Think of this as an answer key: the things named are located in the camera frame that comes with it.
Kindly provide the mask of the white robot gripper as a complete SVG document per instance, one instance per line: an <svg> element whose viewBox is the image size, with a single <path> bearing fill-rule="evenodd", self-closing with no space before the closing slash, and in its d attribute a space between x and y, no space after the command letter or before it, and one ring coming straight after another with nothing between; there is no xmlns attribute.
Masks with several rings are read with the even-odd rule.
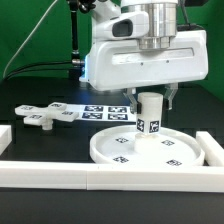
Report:
<svg viewBox="0 0 224 224"><path fill-rule="evenodd" d="M201 80L208 74L206 32L182 31L170 47L140 50L136 40L105 41L87 55L87 80L99 91L125 89L132 114L141 113L136 87L167 84L164 105L172 109L178 82Z"/></svg>

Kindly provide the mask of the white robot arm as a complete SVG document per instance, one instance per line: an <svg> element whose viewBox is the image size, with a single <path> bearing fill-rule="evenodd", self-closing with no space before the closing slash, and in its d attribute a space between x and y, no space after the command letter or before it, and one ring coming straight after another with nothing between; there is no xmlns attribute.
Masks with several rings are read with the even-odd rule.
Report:
<svg viewBox="0 0 224 224"><path fill-rule="evenodd" d="M142 103L134 89L165 84L171 101L180 82L208 74L206 31L189 22L178 25L186 0L96 0L92 46L85 57L83 81L98 91L124 89L131 111Z"/></svg>

